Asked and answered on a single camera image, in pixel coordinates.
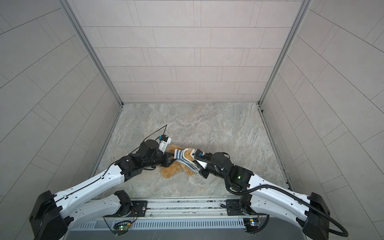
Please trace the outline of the tan plush teddy bear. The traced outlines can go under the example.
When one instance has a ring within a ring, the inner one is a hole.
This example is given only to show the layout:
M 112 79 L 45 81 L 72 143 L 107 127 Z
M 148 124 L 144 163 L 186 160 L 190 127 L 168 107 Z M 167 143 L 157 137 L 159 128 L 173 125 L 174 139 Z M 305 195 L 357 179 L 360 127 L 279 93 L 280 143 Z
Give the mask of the tan plush teddy bear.
M 179 150 L 184 150 L 184 149 L 188 149 L 188 148 L 182 148 L 182 147 L 179 147 L 179 146 L 176 146 L 176 145 L 170 145 L 168 148 L 167 148 L 167 151 L 171 154 L 174 154 L 174 151 L 175 149 L 179 149 Z M 185 165 L 183 164 L 180 164 L 179 162 L 177 162 L 176 160 L 167 168 L 161 168 L 161 175 L 164 179 L 169 179 L 171 178 L 172 176 L 174 176 L 175 174 L 177 174 L 178 172 L 180 172 L 181 170 L 183 170 L 188 177 L 192 176 L 193 174 L 195 174 L 195 172 L 191 171 L 189 168 L 187 168 Z

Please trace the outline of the blue white striped knit sweater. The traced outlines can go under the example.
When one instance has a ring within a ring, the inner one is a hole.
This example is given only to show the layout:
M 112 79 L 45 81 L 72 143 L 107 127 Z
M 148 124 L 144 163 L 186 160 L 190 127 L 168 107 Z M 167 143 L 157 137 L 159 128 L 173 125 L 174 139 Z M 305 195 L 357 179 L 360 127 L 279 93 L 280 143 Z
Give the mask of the blue white striped knit sweater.
M 184 149 L 184 150 L 175 149 L 174 159 L 180 164 L 185 165 L 191 171 L 195 173 L 199 173 L 201 169 L 203 169 L 204 167 L 200 164 L 200 162 L 195 160 L 196 152 L 197 152 L 197 149 L 191 149 L 191 148 Z

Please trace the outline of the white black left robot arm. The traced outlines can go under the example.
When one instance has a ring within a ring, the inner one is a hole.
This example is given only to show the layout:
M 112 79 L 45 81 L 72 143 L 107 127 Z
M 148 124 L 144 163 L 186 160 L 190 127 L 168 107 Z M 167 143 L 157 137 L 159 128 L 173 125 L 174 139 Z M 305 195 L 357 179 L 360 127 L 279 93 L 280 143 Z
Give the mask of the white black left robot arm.
M 135 154 L 120 158 L 102 173 L 76 186 L 55 194 L 51 191 L 40 194 L 29 217 L 34 238 L 60 239 L 75 223 L 75 213 L 80 212 L 80 206 L 88 200 L 141 174 L 144 169 L 169 167 L 173 160 L 166 149 L 172 139 L 162 135 L 159 140 L 142 142 Z

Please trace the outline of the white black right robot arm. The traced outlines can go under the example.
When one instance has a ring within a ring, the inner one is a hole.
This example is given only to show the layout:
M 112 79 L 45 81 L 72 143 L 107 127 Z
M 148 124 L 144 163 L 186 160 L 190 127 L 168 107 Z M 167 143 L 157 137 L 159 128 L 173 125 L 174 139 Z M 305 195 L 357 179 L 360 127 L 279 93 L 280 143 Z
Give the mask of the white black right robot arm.
M 226 153 L 191 153 L 202 166 L 203 175 L 223 178 L 226 189 L 240 196 L 240 208 L 246 215 L 266 214 L 302 229 L 312 240 L 327 240 L 330 234 L 330 210 L 322 196 L 295 193 L 274 185 L 250 170 L 234 165 Z

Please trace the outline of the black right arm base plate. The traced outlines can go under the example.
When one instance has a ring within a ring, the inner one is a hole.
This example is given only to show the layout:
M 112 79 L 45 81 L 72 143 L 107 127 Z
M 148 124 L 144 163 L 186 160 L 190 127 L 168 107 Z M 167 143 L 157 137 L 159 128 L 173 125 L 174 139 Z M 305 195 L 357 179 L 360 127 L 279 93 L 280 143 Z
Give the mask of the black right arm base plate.
M 255 212 L 251 208 L 251 204 L 238 199 L 228 199 L 221 208 L 227 211 L 228 216 L 259 216 L 263 213 Z

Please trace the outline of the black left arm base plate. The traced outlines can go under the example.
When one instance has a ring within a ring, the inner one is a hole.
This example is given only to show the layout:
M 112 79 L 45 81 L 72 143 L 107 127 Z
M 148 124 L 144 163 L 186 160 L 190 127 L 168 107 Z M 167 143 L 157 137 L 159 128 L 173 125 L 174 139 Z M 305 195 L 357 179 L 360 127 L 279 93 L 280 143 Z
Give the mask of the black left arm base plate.
M 113 215 L 106 215 L 107 218 L 133 218 L 144 217 L 147 210 L 147 201 L 132 201 L 131 204 L 123 204 Z

